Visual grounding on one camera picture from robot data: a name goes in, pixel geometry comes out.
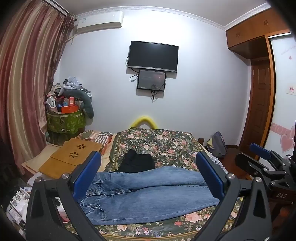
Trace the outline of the striped pink curtain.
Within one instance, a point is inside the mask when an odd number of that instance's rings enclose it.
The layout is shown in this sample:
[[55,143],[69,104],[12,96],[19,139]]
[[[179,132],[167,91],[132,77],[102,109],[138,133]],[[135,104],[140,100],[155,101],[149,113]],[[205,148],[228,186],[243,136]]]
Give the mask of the striped pink curtain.
[[22,1],[1,28],[1,139],[20,173],[46,145],[44,103],[74,23],[74,13]]

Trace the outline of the green fabric storage box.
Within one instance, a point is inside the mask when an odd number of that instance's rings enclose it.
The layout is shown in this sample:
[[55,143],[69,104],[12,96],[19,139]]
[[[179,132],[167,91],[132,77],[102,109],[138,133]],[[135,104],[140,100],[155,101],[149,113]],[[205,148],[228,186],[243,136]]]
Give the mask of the green fabric storage box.
[[67,114],[49,112],[46,114],[46,140],[50,144],[62,146],[66,141],[77,137],[85,130],[85,115],[81,110]]

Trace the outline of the wooden wardrobe cabinet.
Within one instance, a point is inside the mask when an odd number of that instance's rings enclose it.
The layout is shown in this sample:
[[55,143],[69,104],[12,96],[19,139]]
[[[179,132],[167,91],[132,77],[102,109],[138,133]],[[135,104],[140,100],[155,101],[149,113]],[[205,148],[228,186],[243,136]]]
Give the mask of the wooden wardrobe cabinet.
[[228,49],[245,59],[267,57],[265,35],[287,29],[274,9],[265,10],[226,31]]

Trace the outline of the black folded garment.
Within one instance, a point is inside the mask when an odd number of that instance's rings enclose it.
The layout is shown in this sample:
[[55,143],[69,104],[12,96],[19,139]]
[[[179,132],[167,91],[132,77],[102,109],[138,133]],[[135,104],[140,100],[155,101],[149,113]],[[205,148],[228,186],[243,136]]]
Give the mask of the black folded garment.
[[155,168],[154,160],[150,154],[138,154],[135,150],[129,150],[116,170],[123,173],[138,173]]

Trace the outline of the small black wall monitor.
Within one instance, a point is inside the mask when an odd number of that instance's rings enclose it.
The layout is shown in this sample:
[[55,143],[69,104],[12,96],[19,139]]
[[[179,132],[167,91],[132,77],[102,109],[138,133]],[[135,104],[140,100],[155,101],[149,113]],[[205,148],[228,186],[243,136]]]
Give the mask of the small black wall monitor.
[[166,73],[151,70],[140,70],[137,80],[137,89],[164,92]]

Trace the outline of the brown wooden door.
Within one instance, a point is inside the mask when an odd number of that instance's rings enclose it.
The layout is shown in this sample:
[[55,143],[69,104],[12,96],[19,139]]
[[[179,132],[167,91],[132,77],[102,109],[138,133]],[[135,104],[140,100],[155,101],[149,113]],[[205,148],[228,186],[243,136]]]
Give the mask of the brown wooden door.
[[270,61],[267,57],[251,60],[251,89],[246,123],[239,150],[255,158],[252,143],[260,145],[267,123],[271,93]]

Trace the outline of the orange box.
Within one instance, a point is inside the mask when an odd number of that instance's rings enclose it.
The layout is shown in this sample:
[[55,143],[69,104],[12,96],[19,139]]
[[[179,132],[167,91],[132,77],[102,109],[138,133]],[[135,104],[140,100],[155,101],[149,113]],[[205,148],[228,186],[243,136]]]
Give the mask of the orange box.
[[79,107],[77,105],[68,105],[68,106],[63,106],[61,108],[61,113],[62,114],[74,113],[78,110],[79,110]]

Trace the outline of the purple grey backpack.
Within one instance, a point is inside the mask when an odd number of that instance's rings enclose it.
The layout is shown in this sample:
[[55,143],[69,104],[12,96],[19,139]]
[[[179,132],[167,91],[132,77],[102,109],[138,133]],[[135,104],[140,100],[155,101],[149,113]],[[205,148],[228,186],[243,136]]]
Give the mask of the purple grey backpack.
[[226,144],[220,132],[215,132],[208,140],[206,147],[208,151],[218,159],[222,159],[227,154]]

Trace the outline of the grey plush toy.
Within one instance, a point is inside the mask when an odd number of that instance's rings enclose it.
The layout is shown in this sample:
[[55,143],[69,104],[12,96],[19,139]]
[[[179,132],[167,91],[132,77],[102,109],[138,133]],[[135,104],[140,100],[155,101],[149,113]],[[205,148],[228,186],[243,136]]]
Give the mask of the grey plush toy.
[[91,98],[87,95],[86,92],[79,89],[69,89],[64,90],[61,94],[66,98],[74,97],[78,101],[81,101],[80,109],[85,112],[88,118],[93,119],[94,117],[94,110],[91,103]]

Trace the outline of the black wall television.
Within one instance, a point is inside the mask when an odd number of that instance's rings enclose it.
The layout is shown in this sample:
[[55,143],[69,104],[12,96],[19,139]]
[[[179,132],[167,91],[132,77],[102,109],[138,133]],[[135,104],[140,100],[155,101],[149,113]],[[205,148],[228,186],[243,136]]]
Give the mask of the black wall television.
[[168,44],[131,41],[127,66],[177,72],[179,47]]

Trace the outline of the white air conditioner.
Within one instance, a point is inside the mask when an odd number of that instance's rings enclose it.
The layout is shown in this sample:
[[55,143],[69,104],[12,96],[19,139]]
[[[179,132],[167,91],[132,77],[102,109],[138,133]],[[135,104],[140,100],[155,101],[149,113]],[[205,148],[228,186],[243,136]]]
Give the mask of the white air conditioner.
[[101,13],[82,17],[77,25],[77,33],[119,29],[122,26],[124,14],[122,11],[112,13]]

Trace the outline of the blue denim jeans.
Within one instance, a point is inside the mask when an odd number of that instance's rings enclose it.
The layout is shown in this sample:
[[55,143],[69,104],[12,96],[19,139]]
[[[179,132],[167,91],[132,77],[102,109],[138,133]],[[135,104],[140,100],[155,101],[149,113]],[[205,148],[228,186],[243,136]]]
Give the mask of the blue denim jeans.
[[139,173],[98,172],[79,201],[93,225],[157,222],[218,203],[199,172],[172,166]]

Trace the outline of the pile of clothes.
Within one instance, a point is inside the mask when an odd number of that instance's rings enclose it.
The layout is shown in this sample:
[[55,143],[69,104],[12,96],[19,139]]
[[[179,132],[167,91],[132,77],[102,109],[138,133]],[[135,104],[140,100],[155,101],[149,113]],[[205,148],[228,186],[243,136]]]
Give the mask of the pile of clothes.
[[57,83],[54,84],[51,88],[50,93],[52,94],[58,94],[58,96],[61,96],[66,90],[81,90],[85,92],[90,98],[92,98],[91,91],[86,89],[80,81],[74,76],[68,77],[64,79],[63,83]]

